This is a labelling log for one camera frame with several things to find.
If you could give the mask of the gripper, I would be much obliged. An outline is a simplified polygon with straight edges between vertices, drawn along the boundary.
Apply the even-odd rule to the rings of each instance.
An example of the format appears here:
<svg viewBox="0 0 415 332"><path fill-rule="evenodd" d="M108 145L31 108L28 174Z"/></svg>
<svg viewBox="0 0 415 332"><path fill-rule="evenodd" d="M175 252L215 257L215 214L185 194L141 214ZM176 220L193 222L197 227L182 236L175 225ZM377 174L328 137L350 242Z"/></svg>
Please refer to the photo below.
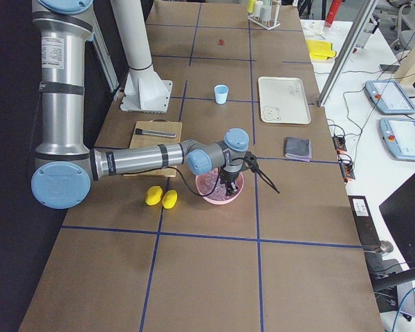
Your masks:
<svg viewBox="0 0 415 332"><path fill-rule="evenodd" d="M233 163L220 168L220 182L225 185L225 196L237 194L236 180L240 172L240 164Z"/></svg>

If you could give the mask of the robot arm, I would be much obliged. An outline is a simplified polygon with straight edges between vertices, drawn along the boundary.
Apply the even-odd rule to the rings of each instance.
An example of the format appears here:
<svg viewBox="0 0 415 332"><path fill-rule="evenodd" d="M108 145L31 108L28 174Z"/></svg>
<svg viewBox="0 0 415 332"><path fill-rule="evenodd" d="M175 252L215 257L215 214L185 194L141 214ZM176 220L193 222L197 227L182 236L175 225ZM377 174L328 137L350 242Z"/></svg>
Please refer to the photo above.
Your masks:
<svg viewBox="0 0 415 332"><path fill-rule="evenodd" d="M40 33L42 139L37 146L30 184L46 207L68 209L81 203L93 181L105 176L138 174L187 165L195 175L212 170L237 193L236 181L250 166L246 131L232 128L210 145L195 140L150 147L99 151L92 123L102 115L86 112L86 51L105 47L92 1L34 1L32 21Z"/></svg>

